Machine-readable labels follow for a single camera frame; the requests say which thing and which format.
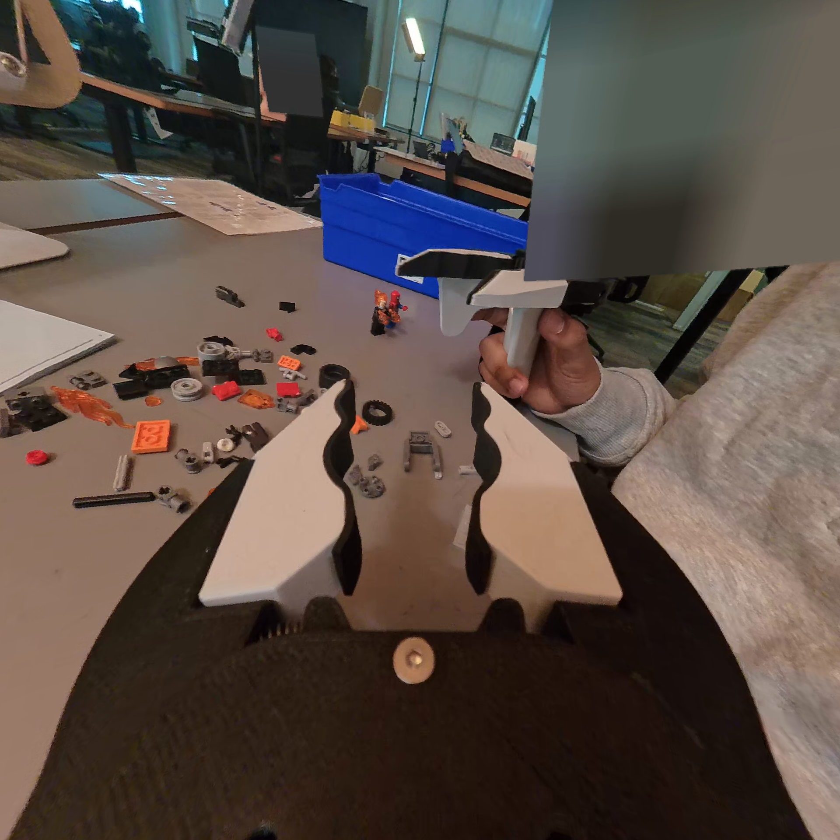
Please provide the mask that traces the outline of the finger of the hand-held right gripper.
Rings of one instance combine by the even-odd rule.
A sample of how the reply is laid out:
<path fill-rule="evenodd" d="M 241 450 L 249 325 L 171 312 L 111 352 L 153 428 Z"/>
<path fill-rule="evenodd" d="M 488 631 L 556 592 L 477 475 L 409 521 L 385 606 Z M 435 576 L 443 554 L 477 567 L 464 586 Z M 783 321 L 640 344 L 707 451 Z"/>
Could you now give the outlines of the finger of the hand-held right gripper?
<path fill-rule="evenodd" d="M 431 248 L 414 256 L 399 255 L 395 265 L 398 277 L 437 280 L 439 326 L 447 337 L 461 334 L 480 308 L 474 296 L 502 270 L 522 270 L 526 250 L 512 254 Z"/>
<path fill-rule="evenodd" d="M 569 288 L 567 280 L 525 280 L 523 270 L 499 270 L 467 296 L 472 308 L 558 308 Z"/>

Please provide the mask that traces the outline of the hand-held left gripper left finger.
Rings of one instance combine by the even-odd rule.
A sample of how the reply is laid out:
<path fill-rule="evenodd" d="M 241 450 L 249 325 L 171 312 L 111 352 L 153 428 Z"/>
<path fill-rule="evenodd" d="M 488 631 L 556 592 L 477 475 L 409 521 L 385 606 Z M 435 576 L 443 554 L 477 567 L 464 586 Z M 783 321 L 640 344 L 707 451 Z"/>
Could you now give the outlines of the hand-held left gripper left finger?
<path fill-rule="evenodd" d="M 354 593 L 362 544 L 344 478 L 355 416 L 354 384 L 337 381 L 253 458 L 198 593 L 204 607 L 303 614 L 316 597 Z"/>

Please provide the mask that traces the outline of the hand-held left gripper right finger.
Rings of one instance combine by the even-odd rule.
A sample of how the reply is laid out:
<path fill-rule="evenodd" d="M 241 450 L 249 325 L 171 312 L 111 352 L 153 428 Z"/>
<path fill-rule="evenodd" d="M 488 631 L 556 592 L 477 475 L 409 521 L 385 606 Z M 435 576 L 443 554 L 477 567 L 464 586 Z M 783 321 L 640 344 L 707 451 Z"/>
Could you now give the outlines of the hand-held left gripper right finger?
<path fill-rule="evenodd" d="M 559 603 L 618 606 L 623 589 L 564 451 L 488 384 L 473 384 L 480 478 L 465 542 L 478 595 L 521 608 L 540 631 Z"/>

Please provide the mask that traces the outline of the pile of lego pieces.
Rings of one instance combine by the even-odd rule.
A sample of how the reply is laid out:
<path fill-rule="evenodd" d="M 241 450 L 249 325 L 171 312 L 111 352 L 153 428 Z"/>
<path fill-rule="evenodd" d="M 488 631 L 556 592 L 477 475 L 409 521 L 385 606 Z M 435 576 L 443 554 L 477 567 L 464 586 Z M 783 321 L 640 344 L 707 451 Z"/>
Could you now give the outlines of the pile of lego pieces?
<path fill-rule="evenodd" d="M 260 423 L 274 437 L 295 418 L 276 408 L 277 360 L 298 360 L 317 390 L 319 368 L 341 364 L 352 374 L 357 414 L 371 399 L 388 403 L 394 419 L 352 436 L 356 459 L 378 453 L 385 483 L 379 500 L 353 491 L 363 524 L 399 518 L 399 496 L 430 497 L 432 508 L 460 503 L 475 481 L 458 475 L 475 441 L 469 393 L 477 379 L 477 345 L 487 333 L 470 324 L 442 336 L 436 301 L 403 290 L 407 311 L 385 335 L 370 335 L 374 289 L 392 286 L 354 274 L 304 278 L 292 271 L 247 287 L 223 281 L 244 299 L 218 299 L 210 280 L 145 282 L 123 302 L 107 304 L 106 328 L 119 342 L 46 377 L 45 394 L 63 417 L 38 431 L 2 439 L 2 541 L 12 537 L 58 543 L 161 530 L 162 513 L 118 511 L 110 502 L 76 509 L 76 497 L 125 497 L 169 487 L 191 509 L 240 459 L 252 456 L 234 427 Z"/>

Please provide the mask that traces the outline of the lego instruction booklet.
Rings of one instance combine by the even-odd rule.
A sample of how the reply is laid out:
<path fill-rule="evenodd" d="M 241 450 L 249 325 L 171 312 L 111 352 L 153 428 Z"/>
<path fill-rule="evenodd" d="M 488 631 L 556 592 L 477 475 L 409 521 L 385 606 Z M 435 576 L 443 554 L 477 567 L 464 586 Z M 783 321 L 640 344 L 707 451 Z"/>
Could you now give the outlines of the lego instruction booklet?
<path fill-rule="evenodd" d="M 1 302 L 1 391 L 29 385 L 117 342 L 110 332 Z"/>

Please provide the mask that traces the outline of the person's right forearm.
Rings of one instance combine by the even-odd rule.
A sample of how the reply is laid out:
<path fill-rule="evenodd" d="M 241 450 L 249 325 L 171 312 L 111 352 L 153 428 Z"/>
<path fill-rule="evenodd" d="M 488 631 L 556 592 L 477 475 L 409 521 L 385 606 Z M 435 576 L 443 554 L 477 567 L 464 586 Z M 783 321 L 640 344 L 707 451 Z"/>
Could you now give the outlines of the person's right forearm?
<path fill-rule="evenodd" d="M 622 468 L 678 410 L 675 399 L 645 369 L 604 368 L 594 395 L 560 413 L 532 412 L 558 424 L 577 439 L 581 456 L 595 465 Z"/>

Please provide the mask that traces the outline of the person's right hand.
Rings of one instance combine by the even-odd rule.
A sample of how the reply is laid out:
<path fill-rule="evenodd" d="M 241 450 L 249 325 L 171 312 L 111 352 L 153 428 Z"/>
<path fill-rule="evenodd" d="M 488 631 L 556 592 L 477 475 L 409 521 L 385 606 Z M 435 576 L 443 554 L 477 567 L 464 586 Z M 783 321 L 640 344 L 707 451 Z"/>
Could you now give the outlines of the person's right hand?
<path fill-rule="evenodd" d="M 585 326 L 561 309 L 542 312 L 540 342 L 530 374 L 508 363 L 502 332 L 508 313 L 482 309 L 472 321 L 485 321 L 495 332 L 479 344 L 479 374 L 501 396 L 523 401 L 535 413 L 556 415 L 590 400 L 601 385 L 601 368 L 587 339 Z"/>

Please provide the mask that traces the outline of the blue plastic bin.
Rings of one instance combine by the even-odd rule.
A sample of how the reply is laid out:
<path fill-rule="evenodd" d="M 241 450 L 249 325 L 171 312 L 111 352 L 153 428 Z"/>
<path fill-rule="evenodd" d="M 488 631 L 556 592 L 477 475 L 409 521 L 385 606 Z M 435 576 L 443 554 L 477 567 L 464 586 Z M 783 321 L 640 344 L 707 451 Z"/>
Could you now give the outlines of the blue plastic bin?
<path fill-rule="evenodd" d="M 435 278 L 396 269 L 426 249 L 512 253 L 527 244 L 529 224 L 378 174 L 319 176 L 322 256 L 330 263 L 438 297 Z"/>

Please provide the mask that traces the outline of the long wooden desk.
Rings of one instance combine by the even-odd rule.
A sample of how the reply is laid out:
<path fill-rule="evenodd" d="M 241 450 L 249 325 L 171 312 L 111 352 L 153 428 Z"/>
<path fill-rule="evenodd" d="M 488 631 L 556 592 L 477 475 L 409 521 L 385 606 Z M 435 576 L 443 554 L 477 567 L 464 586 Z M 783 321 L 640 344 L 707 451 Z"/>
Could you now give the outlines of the long wooden desk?
<path fill-rule="evenodd" d="M 435 189 L 465 201 L 467 193 L 481 195 L 502 207 L 526 208 L 532 197 L 532 167 L 516 158 L 466 141 L 454 164 L 424 159 L 400 150 L 383 152 L 389 165 L 401 170 L 400 179 L 435 184 Z"/>

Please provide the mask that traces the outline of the black metal stand leg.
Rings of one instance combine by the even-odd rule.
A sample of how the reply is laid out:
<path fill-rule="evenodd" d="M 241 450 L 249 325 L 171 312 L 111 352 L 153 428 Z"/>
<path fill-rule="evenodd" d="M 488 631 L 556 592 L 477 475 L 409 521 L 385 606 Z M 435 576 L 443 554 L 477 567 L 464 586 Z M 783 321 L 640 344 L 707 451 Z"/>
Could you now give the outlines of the black metal stand leg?
<path fill-rule="evenodd" d="M 688 306 L 690 318 L 675 344 L 659 363 L 654 374 L 665 384 L 677 371 L 688 353 L 703 337 L 704 333 L 724 309 L 734 293 L 748 278 L 752 269 L 734 269 L 711 272 L 704 285 Z"/>

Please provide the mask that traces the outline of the person's grey sweatshirt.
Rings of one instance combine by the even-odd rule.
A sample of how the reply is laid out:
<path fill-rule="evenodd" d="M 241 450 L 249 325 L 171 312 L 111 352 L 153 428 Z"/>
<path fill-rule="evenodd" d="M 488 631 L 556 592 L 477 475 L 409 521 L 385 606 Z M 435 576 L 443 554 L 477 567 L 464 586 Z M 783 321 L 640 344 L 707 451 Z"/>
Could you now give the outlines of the person's grey sweatshirt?
<path fill-rule="evenodd" d="M 613 492 L 714 615 L 814 838 L 838 838 L 838 263 L 742 311 Z"/>

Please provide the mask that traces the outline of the studio light on stand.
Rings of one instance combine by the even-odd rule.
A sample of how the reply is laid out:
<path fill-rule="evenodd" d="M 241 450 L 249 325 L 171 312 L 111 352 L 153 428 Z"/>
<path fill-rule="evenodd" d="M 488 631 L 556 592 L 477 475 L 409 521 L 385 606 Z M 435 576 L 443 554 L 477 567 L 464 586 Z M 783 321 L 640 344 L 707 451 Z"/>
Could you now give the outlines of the studio light on stand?
<path fill-rule="evenodd" d="M 406 47 L 411 53 L 414 62 L 416 63 L 416 79 L 413 93 L 412 111 L 408 127 L 408 133 L 406 137 L 406 154 L 410 154 L 412 150 L 415 120 L 417 115 L 419 87 L 421 84 L 423 66 L 426 59 L 426 49 L 422 32 L 419 27 L 419 23 L 415 17 L 406 17 L 402 21 L 402 32 L 406 42 Z"/>

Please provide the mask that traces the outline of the white printed sheet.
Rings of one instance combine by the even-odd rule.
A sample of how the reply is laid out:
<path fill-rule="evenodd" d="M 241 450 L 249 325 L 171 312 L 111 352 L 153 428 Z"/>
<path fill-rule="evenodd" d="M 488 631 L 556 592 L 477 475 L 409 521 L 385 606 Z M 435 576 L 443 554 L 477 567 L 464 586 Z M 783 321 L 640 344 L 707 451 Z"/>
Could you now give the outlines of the white printed sheet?
<path fill-rule="evenodd" d="M 322 228 L 322 220 L 217 180 L 101 173 L 100 177 L 152 203 L 228 236 Z"/>

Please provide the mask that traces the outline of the black monitor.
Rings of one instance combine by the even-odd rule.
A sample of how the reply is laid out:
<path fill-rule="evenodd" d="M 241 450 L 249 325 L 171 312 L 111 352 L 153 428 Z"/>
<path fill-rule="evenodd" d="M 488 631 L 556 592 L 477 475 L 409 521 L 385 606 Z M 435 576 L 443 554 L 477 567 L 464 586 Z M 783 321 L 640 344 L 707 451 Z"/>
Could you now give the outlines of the black monitor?
<path fill-rule="evenodd" d="M 193 37 L 197 77 L 213 98 L 253 108 L 253 82 L 242 76 L 236 54 L 225 47 Z"/>

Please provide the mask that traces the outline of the wooden desk with black legs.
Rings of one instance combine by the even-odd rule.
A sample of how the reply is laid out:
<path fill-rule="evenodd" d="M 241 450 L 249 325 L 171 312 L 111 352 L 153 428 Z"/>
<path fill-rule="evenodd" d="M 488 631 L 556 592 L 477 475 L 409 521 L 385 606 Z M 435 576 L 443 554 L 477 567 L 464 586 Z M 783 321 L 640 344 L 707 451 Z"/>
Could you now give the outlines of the wooden desk with black legs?
<path fill-rule="evenodd" d="M 287 115 L 250 108 L 195 91 L 164 93 L 126 86 L 116 81 L 82 71 L 81 92 L 103 106 L 111 155 L 118 173 L 135 174 L 133 133 L 129 108 L 159 109 L 197 119 L 227 120 L 238 128 L 239 147 L 253 180 L 261 177 L 263 130 L 287 121 Z"/>

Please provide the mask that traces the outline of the white monitor stand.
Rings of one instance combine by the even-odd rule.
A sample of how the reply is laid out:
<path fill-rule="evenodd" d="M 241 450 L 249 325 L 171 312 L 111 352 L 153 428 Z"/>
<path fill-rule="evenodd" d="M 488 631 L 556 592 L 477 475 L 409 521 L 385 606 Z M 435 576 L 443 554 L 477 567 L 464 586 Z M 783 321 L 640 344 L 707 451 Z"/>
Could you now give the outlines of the white monitor stand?
<path fill-rule="evenodd" d="M 2 2 L 1 103 L 60 109 L 81 90 L 81 69 L 49 1 Z M 68 252 L 46 237 L 1 225 L 3 270 L 56 259 Z"/>

